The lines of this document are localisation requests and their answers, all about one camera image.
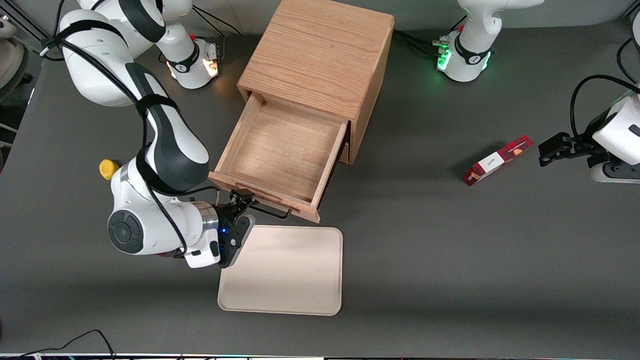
wooden box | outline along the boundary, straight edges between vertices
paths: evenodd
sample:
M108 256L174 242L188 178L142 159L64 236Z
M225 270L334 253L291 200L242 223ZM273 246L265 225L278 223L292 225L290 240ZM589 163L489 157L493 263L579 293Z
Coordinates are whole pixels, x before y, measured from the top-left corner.
M238 81L247 105L209 178L319 222L335 162L358 154L393 25L329 0L282 0Z

yellow button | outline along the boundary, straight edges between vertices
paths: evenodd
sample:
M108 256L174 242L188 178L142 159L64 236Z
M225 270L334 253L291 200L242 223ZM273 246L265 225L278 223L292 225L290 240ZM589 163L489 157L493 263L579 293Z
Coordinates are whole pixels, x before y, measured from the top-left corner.
M115 163L115 161L111 159L104 159L100 162L100 175L102 175L105 180L110 181L113 174L115 174L119 168L120 167Z

red and white box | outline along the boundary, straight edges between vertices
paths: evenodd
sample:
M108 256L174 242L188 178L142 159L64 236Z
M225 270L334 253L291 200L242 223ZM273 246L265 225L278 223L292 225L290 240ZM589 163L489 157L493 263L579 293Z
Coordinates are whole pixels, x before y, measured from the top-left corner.
M478 161L465 175L465 183L471 186L486 178L501 166L522 155L525 150L533 146L533 142L527 135L510 142L507 146Z

green led light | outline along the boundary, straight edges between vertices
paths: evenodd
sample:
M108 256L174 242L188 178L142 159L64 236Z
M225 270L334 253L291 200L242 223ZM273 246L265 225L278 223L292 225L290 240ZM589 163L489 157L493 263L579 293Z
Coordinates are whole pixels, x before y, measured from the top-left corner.
M451 50L447 50L444 54L440 55L440 59L438 60L438 69L444 71L449 64L449 59L451 59Z
M484 65L482 65L482 69L486 69L486 66L489 64L489 58L491 57L491 51L486 55L486 60L484 61Z

open drawer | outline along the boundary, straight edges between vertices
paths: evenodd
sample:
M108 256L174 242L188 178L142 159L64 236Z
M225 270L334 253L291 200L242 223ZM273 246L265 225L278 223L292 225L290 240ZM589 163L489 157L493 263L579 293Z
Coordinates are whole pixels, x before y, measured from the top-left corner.
M347 127L348 120L252 93L209 179L320 222L318 206Z

